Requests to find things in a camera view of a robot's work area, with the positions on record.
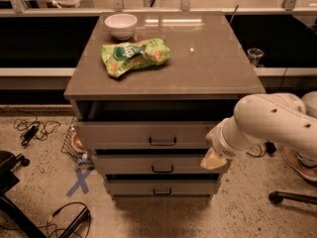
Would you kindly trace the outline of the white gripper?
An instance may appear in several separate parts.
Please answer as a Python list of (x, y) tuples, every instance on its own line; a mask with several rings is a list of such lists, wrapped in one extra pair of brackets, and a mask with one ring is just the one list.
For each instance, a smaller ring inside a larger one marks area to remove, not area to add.
[(226, 118), (211, 129), (205, 140), (212, 143), (200, 166), (207, 170), (222, 168), (227, 164), (226, 159), (233, 159), (243, 154), (247, 149), (247, 138), (238, 127), (234, 118)]

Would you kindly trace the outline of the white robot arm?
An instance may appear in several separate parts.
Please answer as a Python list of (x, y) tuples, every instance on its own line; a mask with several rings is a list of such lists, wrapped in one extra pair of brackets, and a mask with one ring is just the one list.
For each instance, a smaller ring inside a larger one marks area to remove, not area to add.
[(201, 167), (215, 170), (229, 159), (264, 142), (278, 143), (295, 152), (308, 168), (317, 164), (317, 92), (301, 97), (291, 93), (251, 94), (206, 136), (210, 148)]

